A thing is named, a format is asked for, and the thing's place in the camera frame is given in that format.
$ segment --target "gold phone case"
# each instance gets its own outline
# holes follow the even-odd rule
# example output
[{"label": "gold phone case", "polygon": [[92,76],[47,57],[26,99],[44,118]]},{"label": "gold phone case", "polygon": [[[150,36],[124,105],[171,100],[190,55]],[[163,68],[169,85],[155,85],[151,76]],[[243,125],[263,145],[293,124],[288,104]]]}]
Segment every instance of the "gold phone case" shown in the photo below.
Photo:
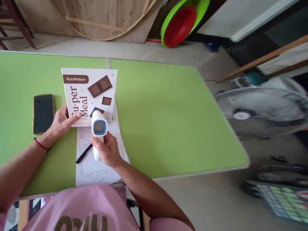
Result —
[{"label": "gold phone case", "polygon": [[44,133],[34,133],[34,98],[37,97],[37,96],[42,96],[42,95],[51,95],[52,96],[52,104],[53,104],[53,113],[54,113],[54,116],[55,116],[55,113],[56,113],[56,107],[55,107],[55,98],[53,96],[53,94],[41,94],[41,95],[36,95],[33,97],[33,104],[32,104],[32,132],[34,135],[41,135],[41,134],[44,134]]}]

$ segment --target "black pen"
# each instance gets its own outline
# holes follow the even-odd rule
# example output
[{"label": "black pen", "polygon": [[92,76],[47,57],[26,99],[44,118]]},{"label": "black pen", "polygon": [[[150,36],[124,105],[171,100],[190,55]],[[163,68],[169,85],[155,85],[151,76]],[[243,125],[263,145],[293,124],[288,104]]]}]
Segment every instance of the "black pen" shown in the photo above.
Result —
[{"label": "black pen", "polygon": [[93,145],[90,144],[89,147],[87,147],[87,149],[82,153],[82,155],[78,158],[78,160],[76,161],[77,164],[80,163],[80,161],[82,161],[82,159],[86,156],[87,152],[90,150],[90,148],[92,147]]}]

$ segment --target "nutrimotion logo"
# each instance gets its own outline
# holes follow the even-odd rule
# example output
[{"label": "nutrimotion logo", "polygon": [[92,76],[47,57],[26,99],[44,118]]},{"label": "nutrimotion logo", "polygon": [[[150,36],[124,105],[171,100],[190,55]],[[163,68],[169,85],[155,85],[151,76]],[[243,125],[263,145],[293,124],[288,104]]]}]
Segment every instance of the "nutrimotion logo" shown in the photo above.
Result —
[{"label": "nutrimotion logo", "polygon": [[64,83],[88,83],[87,75],[63,75]]}]

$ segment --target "smartphone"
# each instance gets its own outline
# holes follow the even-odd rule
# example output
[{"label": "smartphone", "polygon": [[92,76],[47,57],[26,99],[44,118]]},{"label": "smartphone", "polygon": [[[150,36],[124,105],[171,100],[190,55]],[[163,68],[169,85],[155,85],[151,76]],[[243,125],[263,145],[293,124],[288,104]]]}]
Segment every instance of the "smartphone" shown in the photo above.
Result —
[{"label": "smartphone", "polygon": [[55,112],[55,99],[52,94],[34,96],[32,132],[35,135],[46,132],[54,120]]}]

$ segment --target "pink shirt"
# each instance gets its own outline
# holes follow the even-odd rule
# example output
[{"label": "pink shirt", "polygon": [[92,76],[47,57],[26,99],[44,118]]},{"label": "pink shirt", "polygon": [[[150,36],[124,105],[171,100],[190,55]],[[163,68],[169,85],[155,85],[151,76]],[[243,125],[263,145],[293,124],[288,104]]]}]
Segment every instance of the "pink shirt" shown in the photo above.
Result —
[{"label": "pink shirt", "polygon": [[[0,214],[0,231],[5,215]],[[104,184],[70,188],[59,192],[24,227],[23,231],[139,231],[139,227],[115,189]],[[173,218],[156,218],[151,231],[191,231]]]}]

